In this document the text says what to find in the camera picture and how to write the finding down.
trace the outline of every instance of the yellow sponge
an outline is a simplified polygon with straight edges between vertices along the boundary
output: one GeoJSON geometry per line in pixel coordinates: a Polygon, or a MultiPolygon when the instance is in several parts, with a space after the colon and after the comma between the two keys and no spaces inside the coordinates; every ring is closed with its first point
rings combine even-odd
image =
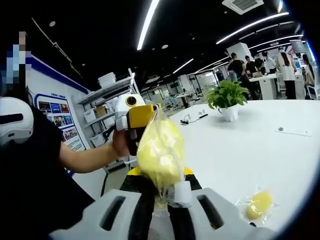
{"type": "Polygon", "coordinates": [[[246,216],[250,219],[257,219],[265,214],[272,205],[272,197],[267,191],[257,193],[246,209],[246,216]]]}

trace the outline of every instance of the white pot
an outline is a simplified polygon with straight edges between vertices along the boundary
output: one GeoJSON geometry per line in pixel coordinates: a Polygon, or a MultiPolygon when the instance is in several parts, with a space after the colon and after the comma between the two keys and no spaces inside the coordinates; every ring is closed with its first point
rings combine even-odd
{"type": "Polygon", "coordinates": [[[234,105],[228,108],[220,108],[220,111],[222,113],[222,116],[227,122],[234,122],[239,118],[238,112],[239,112],[239,106],[234,105]]]}

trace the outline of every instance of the poster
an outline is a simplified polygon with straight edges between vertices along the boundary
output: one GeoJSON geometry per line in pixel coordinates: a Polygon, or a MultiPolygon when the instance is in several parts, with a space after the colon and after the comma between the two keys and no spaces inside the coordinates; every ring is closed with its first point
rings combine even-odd
{"type": "MultiPolygon", "coordinates": [[[[86,150],[74,124],[65,96],[54,93],[51,95],[37,94],[34,98],[34,105],[62,131],[62,142],[64,144],[74,151],[86,150]]],[[[69,170],[67,172],[71,176],[74,174],[69,170]]]]}

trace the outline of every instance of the green plant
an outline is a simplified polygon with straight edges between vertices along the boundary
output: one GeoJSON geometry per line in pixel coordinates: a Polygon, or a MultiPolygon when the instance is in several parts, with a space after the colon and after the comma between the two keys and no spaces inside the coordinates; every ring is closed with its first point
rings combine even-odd
{"type": "Polygon", "coordinates": [[[247,102],[244,93],[248,89],[240,86],[237,81],[221,81],[219,86],[212,86],[213,89],[206,92],[205,97],[211,109],[230,108],[234,105],[244,105],[247,102]]]}

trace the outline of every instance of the yellow bag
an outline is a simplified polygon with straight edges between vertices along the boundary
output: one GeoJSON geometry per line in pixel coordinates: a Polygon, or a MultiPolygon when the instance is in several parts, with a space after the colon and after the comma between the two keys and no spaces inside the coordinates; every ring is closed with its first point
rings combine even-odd
{"type": "Polygon", "coordinates": [[[169,186],[185,180],[184,139],[158,106],[140,140],[137,162],[162,198],[169,186]]]}

